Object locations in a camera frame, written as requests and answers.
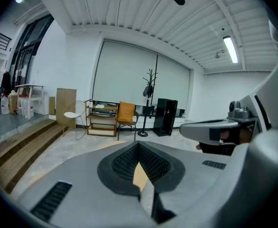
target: concrete floor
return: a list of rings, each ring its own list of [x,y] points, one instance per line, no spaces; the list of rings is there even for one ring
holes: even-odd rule
[[[0,102],[0,142],[35,124],[42,117],[43,115],[37,113],[30,119],[17,114],[2,115]]]
[[[79,138],[83,133],[84,129],[70,131],[64,137],[61,136],[51,144],[30,166],[12,191],[11,196],[17,200],[20,194],[23,193],[37,177],[51,171],[56,166],[74,156],[95,151],[101,146],[117,140],[117,137],[102,137],[85,134],[77,141],[75,135],[77,134]],[[134,132],[121,131],[119,140],[133,141]],[[173,130],[171,136],[163,137],[158,137],[154,132],[148,131],[148,137],[144,138],[136,135],[136,140],[152,141],[182,150],[199,152],[196,149],[198,142],[183,137],[179,133],[179,130]],[[141,193],[141,204],[149,214],[151,214],[152,210],[153,194],[154,186],[148,181]]]

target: black cabinet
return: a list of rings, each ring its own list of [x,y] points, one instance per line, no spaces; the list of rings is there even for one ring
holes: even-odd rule
[[[171,135],[178,101],[158,99],[153,131],[158,136]]]

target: air vent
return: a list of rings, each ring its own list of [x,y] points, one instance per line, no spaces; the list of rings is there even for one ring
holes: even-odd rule
[[[57,182],[32,209],[31,213],[39,219],[48,222],[71,187],[72,184],[70,183]]]
[[[218,163],[218,162],[214,162],[214,161],[204,161],[204,162],[202,162],[202,164],[210,166],[210,167],[218,168],[221,170],[223,170],[226,166],[226,164]]]

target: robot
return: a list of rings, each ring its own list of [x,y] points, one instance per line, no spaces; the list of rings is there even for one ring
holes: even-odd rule
[[[278,65],[227,108],[226,119],[180,127],[203,153],[147,141],[85,153],[29,187],[19,211],[37,227],[243,226],[278,184]],[[243,128],[250,143],[239,144]],[[139,162],[155,187],[151,216],[132,184]]]

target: coat rack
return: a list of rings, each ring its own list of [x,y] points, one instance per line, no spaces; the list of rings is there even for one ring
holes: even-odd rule
[[[142,131],[138,132],[138,135],[141,136],[141,137],[147,137],[148,136],[148,133],[144,131],[145,129],[145,122],[147,120],[147,116],[148,116],[148,103],[149,103],[149,99],[151,98],[151,96],[153,95],[154,93],[154,88],[152,86],[152,83],[153,81],[155,82],[155,79],[156,79],[156,74],[157,73],[154,73],[153,74],[153,70],[152,69],[149,69],[149,73],[147,73],[149,75],[149,80],[147,80],[146,78],[143,78],[145,79],[148,83],[143,92],[143,96],[147,97],[147,105],[146,105],[146,108],[145,108],[145,114],[144,114],[144,123],[143,123],[143,128],[142,128]]]

